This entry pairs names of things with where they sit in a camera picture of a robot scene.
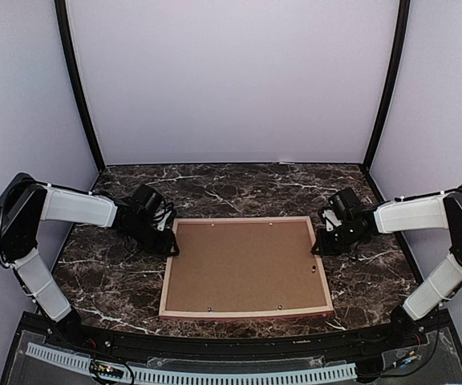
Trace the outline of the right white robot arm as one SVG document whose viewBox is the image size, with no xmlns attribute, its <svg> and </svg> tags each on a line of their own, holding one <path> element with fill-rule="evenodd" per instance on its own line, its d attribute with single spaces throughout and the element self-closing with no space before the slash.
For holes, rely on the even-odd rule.
<svg viewBox="0 0 462 385">
<path fill-rule="evenodd" d="M 415 322 L 462 287 L 462 184 L 456 188 L 368 205 L 352 188 L 328 200 L 320 216 L 312 254 L 339 256 L 375 236 L 402 233 L 427 277 L 391 312 L 383 340 L 402 347 L 415 333 Z"/>
</svg>

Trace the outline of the right black corner post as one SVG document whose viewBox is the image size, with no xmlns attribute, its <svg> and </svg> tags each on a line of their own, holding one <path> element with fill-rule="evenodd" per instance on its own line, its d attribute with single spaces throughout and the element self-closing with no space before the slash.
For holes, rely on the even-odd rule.
<svg viewBox="0 0 462 385">
<path fill-rule="evenodd" d="M 387 74 L 383 85 L 383 91 L 379 101 L 379 108 L 372 128 L 366 154 L 363 158 L 362 168 L 365 173 L 369 173 L 373 165 L 376 152 L 383 134 L 383 129 L 387 120 L 389 108 L 395 90 L 396 80 L 399 74 L 399 65 L 403 54 L 404 41 L 407 33 L 407 24 L 411 8 L 410 0 L 400 0 L 397 19 L 395 23 L 395 33 L 391 47 L 391 55 L 387 67 Z"/>
</svg>

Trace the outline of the left black corner post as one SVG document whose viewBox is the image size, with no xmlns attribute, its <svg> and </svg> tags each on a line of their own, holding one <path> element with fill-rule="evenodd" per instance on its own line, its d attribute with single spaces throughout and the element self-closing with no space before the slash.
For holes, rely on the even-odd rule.
<svg viewBox="0 0 462 385">
<path fill-rule="evenodd" d="M 81 82 L 78 63 L 75 57 L 75 47 L 71 35 L 69 17 L 67 14 L 67 2 L 64 0 L 54 0 L 54 4 L 64 60 L 71 82 L 71 90 L 75 98 L 75 104 L 78 109 L 79 118 L 81 120 L 83 132 L 87 140 L 92 159 L 94 160 L 98 173 L 101 173 L 106 168 L 106 164 L 103 160 L 103 154 L 96 138 L 95 129 L 91 121 L 90 112 Z"/>
</svg>

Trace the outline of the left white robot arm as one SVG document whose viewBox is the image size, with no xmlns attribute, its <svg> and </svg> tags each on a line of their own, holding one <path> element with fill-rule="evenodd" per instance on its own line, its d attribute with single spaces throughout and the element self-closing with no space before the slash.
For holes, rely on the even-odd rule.
<svg viewBox="0 0 462 385">
<path fill-rule="evenodd" d="M 131 196 L 82 192 L 38 181 L 20 172 L 0 196 L 0 265 L 14 271 L 29 297 L 55 323 L 55 334 L 71 350 L 87 344 L 87 331 L 52 277 L 38 247 L 43 221 L 114 229 L 146 253 L 175 257 L 180 250 L 172 229 L 176 210 L 154 188 L 142 184 Z"/>
</svg>

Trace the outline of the black front rail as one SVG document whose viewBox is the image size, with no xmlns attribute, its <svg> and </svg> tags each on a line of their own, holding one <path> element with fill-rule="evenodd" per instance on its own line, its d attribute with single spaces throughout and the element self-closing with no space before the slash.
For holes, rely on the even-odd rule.
<svg viewBox="0 0 462 385">
<path fill-rule="evenodd" d="M 112 331 L 93 326 L 83 330 L 95 341 L 99 354 L 145 362 L 167 359 L 254 360 L 288 359 L 322 355 L 327 359 L 375 359 L 394 348 L 388 342 L 390 327 L 309 334 L 283 338 L 182 338 Z"/>
</svg>

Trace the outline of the black corner post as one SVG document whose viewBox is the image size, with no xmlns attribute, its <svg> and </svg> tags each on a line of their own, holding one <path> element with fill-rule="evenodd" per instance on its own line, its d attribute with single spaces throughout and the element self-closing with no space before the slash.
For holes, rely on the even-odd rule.
<svg viewBox="0 0 462 385">
<path fill-rule="evenodd" d="M 67 14 L 67 2 L 64 0 L 54 0 L 54 4 L 64 60 L 71 82 L 71 90 L 75 98 L 75 104 L 78 109 L 79 118 L 81 120 L 83 132 L 87 140 L 92 159 L 94 160 L 98 173 L 101 173 L 106 168 L 106 164 L 103 160 L 103 154 L 96 138 L 95 129 L 91 121 L 90 112 L 81 82 L 78 63 L 75 57 L 75 47 L 71 35 L 69 17 Z"/>
<path fill-rule="evenodd" d="M 395 23 L 395 33 L 391 47 L 391 55 L 387 67 L 387 74 L 383 85 L 383 91 L 379 101 L 379 108 L 372 128 L 366 154 L 363 158 L 362 168 L 365 173 L 369 173 L 373 165 L 376 152 L 383 134 L 383 129 L 387 120 L 389 108 L 395 90 L 396 80 L 399 74 L 399 65 L 403 54 L 404 41 L 407 33 L 407 24 L 411 8 L 410 0 L 400 0 L 397 19 Z"/>
</svg>

